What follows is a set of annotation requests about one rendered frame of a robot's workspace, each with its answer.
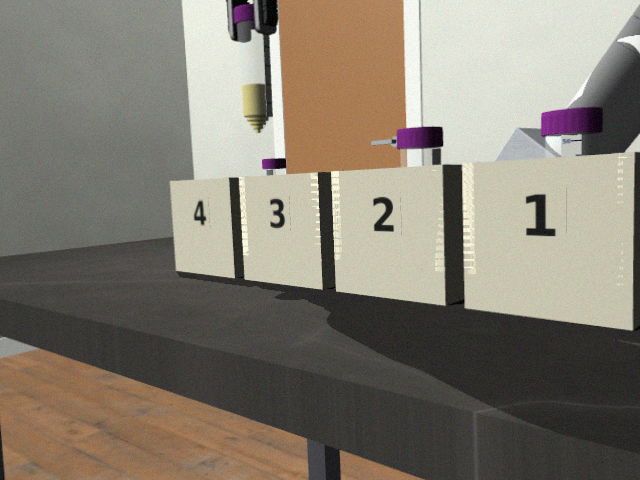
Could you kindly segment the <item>beige block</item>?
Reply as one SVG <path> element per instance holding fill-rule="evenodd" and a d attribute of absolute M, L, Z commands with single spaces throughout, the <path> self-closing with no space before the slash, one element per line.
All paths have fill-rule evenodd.
<path fill-rule="evenodd" d="M 331 172 L 239 177 L 245 280 L 336 287 Z"/>
<path fill-rule="evenodd" d="M 462 164 L 332 171 L 336 292 L 464 300 Z"/>
<path fill-rule="evenodd" d="M 640 152 L 462 163 L 465 308 L 640 326 Z"/>
<path fill-rule="evenodd" d="M 239 177 L 170 181 L 176 271 L 244 277 Z"/>

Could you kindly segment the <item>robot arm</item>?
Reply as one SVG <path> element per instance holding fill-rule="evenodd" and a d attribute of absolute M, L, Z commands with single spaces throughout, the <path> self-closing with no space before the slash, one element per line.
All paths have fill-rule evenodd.
<path fill-rule="evenodd" d="M 640 4 L 566 109 L 602 107 L 598 155 L 624 153 L 640 134 Z"/>

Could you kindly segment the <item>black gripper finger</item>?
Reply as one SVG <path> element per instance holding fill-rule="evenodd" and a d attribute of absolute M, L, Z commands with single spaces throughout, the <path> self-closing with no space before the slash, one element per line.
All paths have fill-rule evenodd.
<path fill-rule="evenodd" d="M 272 35 L 277 31 L 277 0 L 253 0 L 254 27 L 257 33 Z"/>
<path fill-rule="evenodd" d="M 226 0 L 228 31 L 230 34 L 230 38 L 236 42 L 238 40 L 238 37 L 237 37 L 237 27 L 234 25 L 234 7 L 243 5 L 243 4 L 250 4 L 247 1 L 248 0 Z"/>

